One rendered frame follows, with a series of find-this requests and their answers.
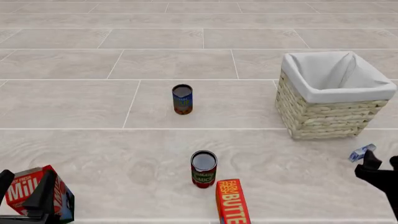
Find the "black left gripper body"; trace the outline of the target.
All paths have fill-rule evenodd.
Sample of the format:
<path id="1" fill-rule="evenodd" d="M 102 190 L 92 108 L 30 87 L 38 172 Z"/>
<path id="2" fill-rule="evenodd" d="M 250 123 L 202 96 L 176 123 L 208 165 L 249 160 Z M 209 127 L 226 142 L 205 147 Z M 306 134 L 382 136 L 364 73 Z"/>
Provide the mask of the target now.
<path id="1" fill-rule="evenodd" d="M 0 215 L 0 224 L 54 224 L 58 215 L 33 213 L 30 215 Z"/>

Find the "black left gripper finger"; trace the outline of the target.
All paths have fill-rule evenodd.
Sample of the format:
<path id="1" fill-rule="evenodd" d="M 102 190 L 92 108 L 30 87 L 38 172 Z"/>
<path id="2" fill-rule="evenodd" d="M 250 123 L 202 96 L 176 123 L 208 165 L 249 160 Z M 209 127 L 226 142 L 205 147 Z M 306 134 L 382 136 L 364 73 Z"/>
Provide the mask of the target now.
<path id="1" fill-rule="evenodd" d="M 28 217 L 42 217 L 55 213 L 53 207 L 55 181 L 55 172 L 52 170 L 45 171 L 37 188 L 22 203 L 22 206 L 27 210 Z"/>
<path id="2" fill-rule="evenodd" d="M 12 181 L 14 180 L 14 177 L 15 177 L 14 173 L 9 171 L 8 169 L 4 169 L 0 173 L 0 205 L 9 186 L 12 184 Z"/>

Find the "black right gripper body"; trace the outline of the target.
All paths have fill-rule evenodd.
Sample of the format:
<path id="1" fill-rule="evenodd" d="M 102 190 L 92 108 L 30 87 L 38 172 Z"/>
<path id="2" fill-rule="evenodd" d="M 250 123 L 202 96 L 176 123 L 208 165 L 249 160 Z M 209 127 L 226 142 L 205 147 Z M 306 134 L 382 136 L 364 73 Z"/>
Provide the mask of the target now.
<path id="1" fill-rule="evenodd" d="M 384 192 L 398 220 L 398 170 L 365 169 L 363 179 Z"/>

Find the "blue white cream cheese box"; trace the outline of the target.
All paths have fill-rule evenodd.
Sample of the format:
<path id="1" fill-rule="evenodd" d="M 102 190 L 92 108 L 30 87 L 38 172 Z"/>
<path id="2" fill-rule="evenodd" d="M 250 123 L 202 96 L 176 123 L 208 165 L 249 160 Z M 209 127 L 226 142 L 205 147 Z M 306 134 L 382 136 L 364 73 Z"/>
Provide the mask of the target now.
<path id="1" fill-rule="evenodd" d="M 349 161 L 350 162 L 356 162 L 358 160 L 361 160 L 362 158 L 364 158 L 364 155 L 366 153 L 366 151 L 375 151 L 377 149 L 377 147 L 374 144 L 369 144 L 366 145 L 364 147 L 361 147 L 359 149 L 356 149 L 355 151 L 353 151 L 350 155 L 349 155 Z"/>

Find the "wicker basket with white liner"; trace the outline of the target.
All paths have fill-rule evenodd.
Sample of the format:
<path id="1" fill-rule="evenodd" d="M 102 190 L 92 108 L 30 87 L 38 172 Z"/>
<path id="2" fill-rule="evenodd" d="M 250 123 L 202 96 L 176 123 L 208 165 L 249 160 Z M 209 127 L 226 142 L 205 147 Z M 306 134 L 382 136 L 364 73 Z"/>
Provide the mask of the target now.
<path id="1" fill-rule="evenodd" d="M 354 52 L 287 53 L 275 107 L 293 139 L 353 138 L 396 91 Z"/>

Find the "red milk carton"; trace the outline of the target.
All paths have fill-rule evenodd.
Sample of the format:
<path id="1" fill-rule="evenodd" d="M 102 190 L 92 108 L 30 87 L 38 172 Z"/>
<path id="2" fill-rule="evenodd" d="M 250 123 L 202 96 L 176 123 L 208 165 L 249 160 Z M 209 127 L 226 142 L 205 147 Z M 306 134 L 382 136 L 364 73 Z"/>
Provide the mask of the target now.
<path id="1" fill-rule="evenodd" d="M 56 173 L 55 169 L 48 165 L 35 167 L 15 173 L 14 180 L 9 186 L 4 199 L 9 207 L 15 210 L 18 215 L 27 215 L 27 210 L 22 203 L 37 188 L 45 171 L 52 170 L 56 174 L 56 181 L 53 194 L 54 214 L 58 215 L 58 222 L 54 224 L 67 224 L 75 221 L 75 196 L 66 186 L 64 181 Z"/>

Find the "orange butter box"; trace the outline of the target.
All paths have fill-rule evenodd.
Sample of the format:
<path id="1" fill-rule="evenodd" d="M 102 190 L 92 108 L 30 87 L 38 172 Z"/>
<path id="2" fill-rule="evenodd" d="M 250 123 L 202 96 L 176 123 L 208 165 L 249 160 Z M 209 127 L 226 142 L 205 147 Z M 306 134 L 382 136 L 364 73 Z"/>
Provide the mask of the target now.
<path id="1" fill-rule="evenodd" d="M 219 180 L 215 195 L 220 224 L 251 224 L 239 179 Z"/>

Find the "red tomato sauce can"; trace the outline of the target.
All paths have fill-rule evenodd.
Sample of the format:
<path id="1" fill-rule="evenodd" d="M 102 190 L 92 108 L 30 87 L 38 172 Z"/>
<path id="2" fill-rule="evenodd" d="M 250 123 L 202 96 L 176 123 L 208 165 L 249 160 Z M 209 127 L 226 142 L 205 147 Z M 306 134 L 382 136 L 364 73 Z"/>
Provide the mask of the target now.
<path id="1" fill-rule="evenodd" d="M 192 155 L 190 163 L 193 184 L 205 189 L 215 183 L 218 165 L 215 154 L 210 151 L 197 151 Z"/>

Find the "blue soup can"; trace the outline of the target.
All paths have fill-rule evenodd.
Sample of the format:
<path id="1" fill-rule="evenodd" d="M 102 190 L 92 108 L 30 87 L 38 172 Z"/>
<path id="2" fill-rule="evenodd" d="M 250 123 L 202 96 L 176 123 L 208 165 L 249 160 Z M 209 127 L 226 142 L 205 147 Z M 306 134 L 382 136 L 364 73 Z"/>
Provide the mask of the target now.
<path id="1" fill-rule="evenodd" d="M 193 89 L 190 85 L 179 84 L 172 88 L 174 111 L 186 115 L 193 110 Z"/>

